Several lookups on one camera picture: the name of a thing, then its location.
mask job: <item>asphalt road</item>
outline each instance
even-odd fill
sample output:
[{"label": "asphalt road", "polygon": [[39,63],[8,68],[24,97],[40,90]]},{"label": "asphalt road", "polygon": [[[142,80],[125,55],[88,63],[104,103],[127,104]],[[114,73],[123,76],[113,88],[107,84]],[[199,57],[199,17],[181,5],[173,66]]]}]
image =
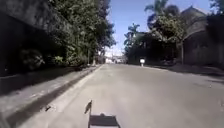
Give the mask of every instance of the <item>asphalt road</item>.
[{"label": "asphalt road", "polygon": [[90,100],[92,115],[108,117],[111,125],[116,119],[120,128],[224,128],[220,80],[113,64],[81,80],[21,128],[87,128]]}]

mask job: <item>palm tree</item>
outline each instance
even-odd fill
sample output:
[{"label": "palm tree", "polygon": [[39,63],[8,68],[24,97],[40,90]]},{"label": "palm tree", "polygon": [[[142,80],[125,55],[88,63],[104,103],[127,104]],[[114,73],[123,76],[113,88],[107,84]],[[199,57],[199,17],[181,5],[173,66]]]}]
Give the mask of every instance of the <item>palm tree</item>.
[{"label": "palm tree", "polygon": [[152,15],[148,17],[147,24],[148,27],[157,19],[159,15],[179,15],[179,8],[176,5],[167,6],[168,0],[155,0],[153,4],[147,5],[145,11],[153,12]]},{"label": "palm tree", "polygon": [[128,27],[129,32],[124,35],[126,37],[126,40],[124,41],[124,45],[132,46],[134,42],[134,38],[138,33],[137,31],[138,27],[140,27],[140,25],[134,24],[134,23],[132,24],[132,26]]}]

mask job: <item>bush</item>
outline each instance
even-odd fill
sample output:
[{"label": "bush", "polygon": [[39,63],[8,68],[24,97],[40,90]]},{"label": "bush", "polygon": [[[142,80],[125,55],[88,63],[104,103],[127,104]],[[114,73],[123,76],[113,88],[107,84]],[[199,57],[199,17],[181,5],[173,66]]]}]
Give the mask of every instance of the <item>bush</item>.
[{"label": "bush", "polygon": [[53,64],[56,66],[65,66],[65,62],[63,61],[63,57],[61,56],[55,56],[53,57]]},{"label": "bush", "polygon": [[35,49],[24,49],[20,51],[22,64],[33,71],[45,64],[42,54]]},{"label": "bush", "polygon": [[80,66],[87,65],[87,63],[88,63],[88,58],[86,56],[78,55],[74,58],[71,65],[75,67],[80,67]]}]

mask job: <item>dark object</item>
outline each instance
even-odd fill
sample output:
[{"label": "dark object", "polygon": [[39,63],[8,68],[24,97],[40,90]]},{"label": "dark object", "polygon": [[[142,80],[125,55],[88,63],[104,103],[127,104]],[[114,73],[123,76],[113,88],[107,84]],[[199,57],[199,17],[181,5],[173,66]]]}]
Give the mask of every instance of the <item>dark object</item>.
[{"label": "dark object", "polygon": [[105,116],[104,114],[91,115],[89,125],[120,128],[120,125],[118,124],[115,116]]},{"label": "dark object", "polygon": [[88,128],[90,128],[90,126],[101,126],[101,127],[104,126],[104,127],[120,128],[120,125],[118,124],[115,116],[105,116],[103,113],[101,113],[100,115],[91,115],[92,105],[93,105],[93,101],[91,100],[86,105],[86,109],[85,109],[85,114],[89,112]]},{"label": "dark object", "polygon": [[85,109],[85,114],[90,111],[91,113],[91,109],[92,109],[92,100],[87,104],[86,109]]},{"label": "dark object", "polygon": [[49,109],[51,109],[51,106],[46,106],[45,107],[45,112],[47,112]]}]

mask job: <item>wall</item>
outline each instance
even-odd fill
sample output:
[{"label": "wall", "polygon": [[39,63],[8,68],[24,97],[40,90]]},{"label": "wall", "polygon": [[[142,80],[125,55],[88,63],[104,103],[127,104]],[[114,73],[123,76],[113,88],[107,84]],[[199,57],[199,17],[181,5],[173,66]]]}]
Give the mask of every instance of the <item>wall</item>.
[{"label": "wall", "polygon": [[1,0],[0,11],[38,29],[52,31],[71,27],[48,3],[48,0]]},{"label": "wall", "polygon": [[181,19],[185,25],[187,25],[187,27],[191,26],[195,19],[200,19],[201,17],[206,17],[206,14],[194,8],[193,6],[181,12]]},{"label": "wall", "polygon": [[188,27],[184,40],[184,63],[224,68],[224,45],[211,39],[206,26],[206,18],[198,18]]},{"label": "wall", "polygon": [[8,63],[18,61],[16,50],[25,42],[49,51],[48,32],[71,31],[71,25],[48,0],[0,0],[0,19],[0,76],[7,74]]}]

